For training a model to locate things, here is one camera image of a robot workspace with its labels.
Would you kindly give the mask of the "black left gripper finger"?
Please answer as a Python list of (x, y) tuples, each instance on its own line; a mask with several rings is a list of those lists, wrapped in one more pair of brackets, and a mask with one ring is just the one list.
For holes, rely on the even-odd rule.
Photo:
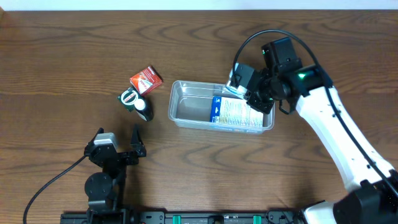
[(104, 133), (104, 129), (103, 129), (103, 128), (99, 128), (99, 129), (97, 130), (96, 134), (94, 135), (93, 140), (96, 139), (97, 135), (103, 134), (103, 133)]
[(136, 152), (137, 157), (146, 157), (147, 151), (140, 137), (138, 125), (135, 125), (133, 128), (130, 146), (132, 150)]

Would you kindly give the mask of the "white green medicine box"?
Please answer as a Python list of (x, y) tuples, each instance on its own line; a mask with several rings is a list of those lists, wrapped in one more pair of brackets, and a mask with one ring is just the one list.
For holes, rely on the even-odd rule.
[(226, 82), (225, 88), (232, 93), (233, 95), (235, 95), (236, 97), (243, 99), (247, 89), (243, 86), (238, 86), (238, 87), (234, 87), (232, 86), (232, 76), (233, 76), (233, 71), (231, 70), (229, 73), (229, 79)]

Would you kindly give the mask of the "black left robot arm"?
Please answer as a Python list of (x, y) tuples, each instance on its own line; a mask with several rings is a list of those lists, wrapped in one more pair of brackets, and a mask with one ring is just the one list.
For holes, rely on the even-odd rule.
[(102, 168), (88, 177), (85, 193), (88, 196), (88, 223), (138, 223), (137, 213), (123, 202), (127, 166), (137, 165), (147, 151), (139, 135), (138, 126), (132, 131), (131, 150), (118, 152), (114, 133), (99, 128), (88, 142), (84, 155)]

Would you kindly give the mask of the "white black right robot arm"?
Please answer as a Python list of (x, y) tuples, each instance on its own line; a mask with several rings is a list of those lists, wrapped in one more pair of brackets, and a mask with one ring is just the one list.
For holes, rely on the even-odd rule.
[(230, 82), (246, 103), (268, 113), (275, 103), (289, 104), (315, 131), (333, 159), (347, 195), (337, 202), (304, 208), (303, 223), (396, 223), (397, 171), (372, 147), (343, 106), (318, 60), (304, 66), (294, 50), (298, 38), (262, 47), (266, 67), (235, 63)]

